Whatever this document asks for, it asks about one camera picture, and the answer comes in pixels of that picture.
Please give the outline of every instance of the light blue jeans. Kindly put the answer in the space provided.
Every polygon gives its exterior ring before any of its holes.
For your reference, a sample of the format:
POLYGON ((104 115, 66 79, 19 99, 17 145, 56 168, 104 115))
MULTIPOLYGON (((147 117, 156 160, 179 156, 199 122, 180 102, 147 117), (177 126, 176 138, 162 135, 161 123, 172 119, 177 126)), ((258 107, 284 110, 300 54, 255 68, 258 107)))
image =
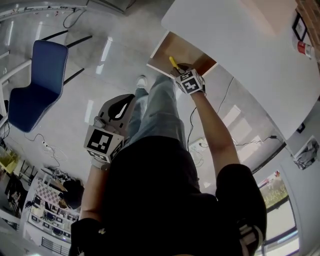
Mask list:
POLYGON ((186 148, 185 126, 177 110, 176 88, 171 78, 160 75, 150 93, 135 91, 136 104, 128 125, 128 139, 123 148, 149 136, 177 139, 186 148))

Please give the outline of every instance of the black t-shirt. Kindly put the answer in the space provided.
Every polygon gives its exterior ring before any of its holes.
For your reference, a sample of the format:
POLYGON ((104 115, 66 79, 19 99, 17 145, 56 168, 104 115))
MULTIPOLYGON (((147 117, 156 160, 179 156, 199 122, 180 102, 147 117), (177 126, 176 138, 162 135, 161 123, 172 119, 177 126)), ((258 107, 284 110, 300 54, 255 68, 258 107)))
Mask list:
POLYGON ((194 162, 178 140, 145 137, 111 164, 103 222, 72 224, 70 255, 234 256, 244 247, 253 255, 267 214, 250 169, 228 165, 216 185, 216 197, 200 192, 194 162))

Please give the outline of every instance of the power cable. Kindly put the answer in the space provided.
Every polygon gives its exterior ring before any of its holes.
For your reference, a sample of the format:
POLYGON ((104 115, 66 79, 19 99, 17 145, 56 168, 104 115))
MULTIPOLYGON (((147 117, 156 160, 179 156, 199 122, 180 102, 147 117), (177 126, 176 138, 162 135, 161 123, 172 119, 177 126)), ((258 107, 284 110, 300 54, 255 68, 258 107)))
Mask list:
MULTIPOLYGON (((249 145, 249 144, 252 144, 252 143, 255 143, 255 144, 258 144, 260 142, 265 142, 267 139, 273 139, 273 140, 278 140, 281 144, 283 143, 280 139, 278 139, 278 137, 276 135, 270 135, 269 137, 267 137, 266 139, 264 140, 253 140, 251 142, 248 142, 248 143, 244 143, 244 144, 234 144, 235 146, 244 146, 244 145, 249 145)), ((199 146, 202 147, 202 148, 209 148, 209 146, 203 146, 202 143, 199 143, 199 146)))
POLYGON ((186 142, 186 146, 187 146, 188 152, 190 152, 190 151, 189 151, 189 140, 190 140, 190 136, 191 136, 192 131, 194 130, 194 125, 192 124, 192 119, 193 119, 193 117, 194 117, 194 113, 195 113, 196 109, 197 109, 197 107, 194 108, 194 110, 191 112, 191 115, 190 115, 190 124, 191 124, 191 127, 190 127, 190 132, 189 132, 188 140, 187 140, 187 142, 186 142))
POLYGON ((9 136, 9 133, 10 133, 10 124, 8 121, 6 121, 4 124, 3 138, 1 138, 1 139, 4 140, 5 138, 7 138, 9 136), (8 125, 8 134, 7 135, 6 135, 6 125, 8 125))
POLYGON ((221 102, 221 104, 220 104, 220 106, 219 106, 219 109, 218 109, 217 114, 219 114, 220 108, 221 108, 222 104, 225 102, 225 99, 226 99, 227 94, 228 94, 228 92, 229 92, 229 88, 230 88, 232 82, 234 81, 234 79, 235 79, 235 77, 233 77, 233 78, 231 79, 231 82, 229 83, 228 88, 226 89, 225 96, 224 96, 224 98, 223 98, 223 100, 222 100, 222 102, 221 102))
MULTIPOLYGON (((46 142, 45 137, 44 137, 41 133, 38 133, 38 134, 34 137, 34 139, 29 139, 29 138, 27 138, 25 133, 23 133, 23 135, 24 135, 24 137, 25 137, 28 141, 31 141, 31 142, 34 142, 34 141, 36 140, 36 138, 40 135, 40 136, 43 138, 43 141, 46 142)), ((50 148, 50 149, 52 150, 52 152, 53 152, 53 158, 54 158, 54 160, 58 163, 58 165, 50 166, 50 167, 60 167, 60 163, 59 163, 59 161, 57 160, 57 158, 56 158, 56 156, 55 156, 55 151, 54 151, 54 149, 53 149, 52 147, 50 147, 48 144, 47 144, 47 146, 48 146, 48 148, 50 148)))
POLYGON ((76 19, 75 19, 75 21, 74 21, 74 23, 73 24, 71 24, 70 26, 66 26, 66 20, 72 15, 72 14, 75 14, 75 13, 77 13, 78 11, 80 11, 81 9, 78 9, 78 10, 76 10, 76 11, 73 11, 73 12, 71 12, 67 17, 65 17, 65 19, 64 19, 64 21, 63 21, 63 27, 65 28, 65 29, 70 29, 70 28, 72 28, 76 23, 77 23, 77 21, 80 19, 80 17, 87 11, 87 10, 84 10, 76 19))

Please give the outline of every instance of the wall socket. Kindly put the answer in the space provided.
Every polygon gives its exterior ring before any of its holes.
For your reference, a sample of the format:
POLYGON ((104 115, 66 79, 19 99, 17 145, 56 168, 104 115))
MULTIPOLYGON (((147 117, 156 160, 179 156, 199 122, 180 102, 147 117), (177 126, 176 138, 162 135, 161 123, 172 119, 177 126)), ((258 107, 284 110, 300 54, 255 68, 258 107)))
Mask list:
POLYGON ((203 152, 208 148, 206 138, 198 138, 191 145, 189 145, 189 151, 203 152))
POLYGON ((51 152, 53 152, 53 149, 51 147, 48 146, 48 144, 43 140, 42 144, 45 146, 45 148, 51 152))

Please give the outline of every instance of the gray floor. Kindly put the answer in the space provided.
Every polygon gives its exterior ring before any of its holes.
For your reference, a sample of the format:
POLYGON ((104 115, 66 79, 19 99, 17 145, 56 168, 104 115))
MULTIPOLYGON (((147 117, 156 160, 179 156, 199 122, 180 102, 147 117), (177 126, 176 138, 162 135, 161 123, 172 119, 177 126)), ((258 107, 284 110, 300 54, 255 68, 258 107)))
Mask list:
MULTIPOLYGON (((137 1, 126 16, 87 11, 67 35, 56 39, 56 42, 63 44, 93 35, 92 40, 70 50, 66 78, 80 68, 85 68, 85 71, 66 85, 61 99, 34 130, 26 134, 30 139, 38 133, 42 134, 47 144, 56 151, 63 171, 85 181, 89 175, 90 156, 83 144, 88 125, 92 124, 102 104, 115 96, 134 93, 136 78, 141 74, 147 76, 150 84, 155 81, 158 72, 147 67, 146 63, 165 33, 165 29, 161 27, 161 19, 172 2, 173 0, 137 1)), ((0 54, 6 49, 11 54, 0 60, 0 76, 31 58, 32 45, 36 39, 64 30, 63 20, 67 14, 69 13, 39 12, 3 21, 0 27, 0 54)), ((207 97, 216 110, 232 78, 221 66, 205 78, 207 97)), ((8 99, 12 88, 27 86, 29 82, 30 70, 26 68, 10 79, 4 97, 8 99)), ((189 96, 182 95, 178 99, 179 115, 185 124, 186 136, 189 134, 189 118, 194 107, 189 96)), ((278 135, 266 112, 236 79, 228 90, 219 115, 238 144, 278 135)), ((204 137, 197 112, 193 125, 191 142, 204 137)), ((52 153, 43 147, 40 136, 35 142, 31 142, 25 139, 22 132, 11 127, 10 135, 5 141, 37 168, 56 165, 52 153)), ((237 150, 242 162, 253 169, 279 145, 277 140, 268 139, 263 143, 237 146, 237 150)), ((209 150, 200 154, 201 156, 197 156, 200 158, 197 165, 200 186, 202 191, 213 193, 215 175, 209 150)))

